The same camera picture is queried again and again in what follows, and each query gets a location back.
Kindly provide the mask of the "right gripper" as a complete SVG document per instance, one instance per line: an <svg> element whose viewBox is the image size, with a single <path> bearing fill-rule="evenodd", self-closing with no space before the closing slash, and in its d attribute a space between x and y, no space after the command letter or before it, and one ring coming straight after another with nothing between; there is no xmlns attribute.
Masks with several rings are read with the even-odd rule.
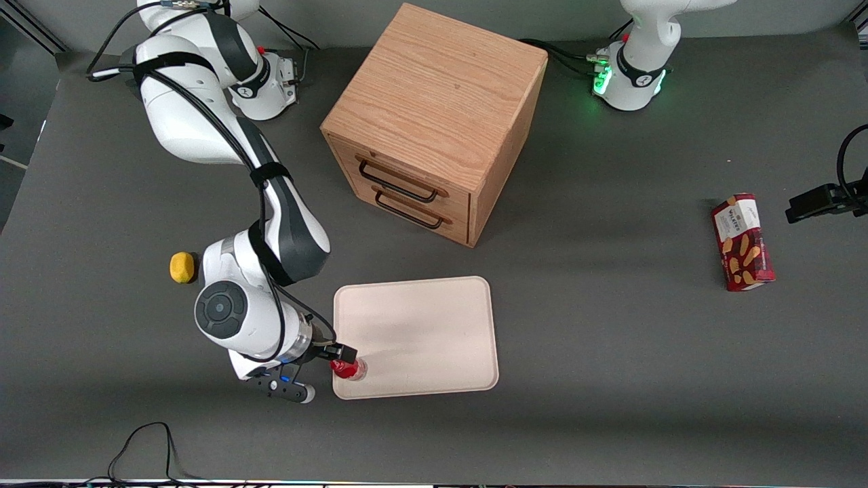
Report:
<svg viewBox="0 0 868 488"><path fill-rule="evenodd" d="M314 361L314 359L325 359L326 361L338 359L342 362L355 362L357 350L334 341L312 341L307 349L307 363Z"/></svg>

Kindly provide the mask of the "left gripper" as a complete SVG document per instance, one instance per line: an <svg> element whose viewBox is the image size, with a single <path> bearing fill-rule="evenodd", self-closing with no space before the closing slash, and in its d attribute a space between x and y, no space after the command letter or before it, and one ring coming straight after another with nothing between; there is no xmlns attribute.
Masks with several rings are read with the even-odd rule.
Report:
<svg viewBox="0 0 868 488"><path fill-rule="evenodd" d="M785 217L791 224L825 214L848 212L848 202L854 217L867 214L867 185L849 184L846 195L837 184L823 184L789 200Z"/></svg>

